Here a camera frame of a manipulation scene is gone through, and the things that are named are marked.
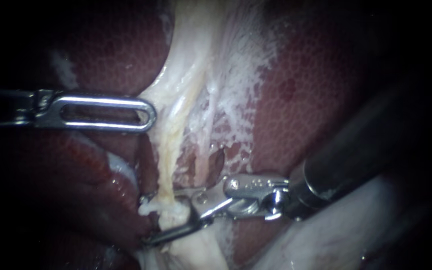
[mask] small rivet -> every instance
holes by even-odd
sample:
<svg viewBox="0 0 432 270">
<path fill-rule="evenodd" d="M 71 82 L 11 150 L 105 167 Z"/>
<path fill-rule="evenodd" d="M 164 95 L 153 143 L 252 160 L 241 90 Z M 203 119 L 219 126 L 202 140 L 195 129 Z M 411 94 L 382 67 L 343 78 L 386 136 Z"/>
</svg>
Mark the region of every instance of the small rivet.
<svg viewBox="0 0 432 270">
<path fill-rule="evenodd" d="M 229 188 L 232 190 L 237 190 L 240 187 L 240 182 L 236 179 L 231 179 L 229 181 Z"/>
<path fill-rule="evenodd" d="M 208 195 L 206 195 L 204 192 L 201 192 L 201 194 L 196 197 L 196 202 L 200 205 L 204 205 L 208 202 Z"/>
</svg>

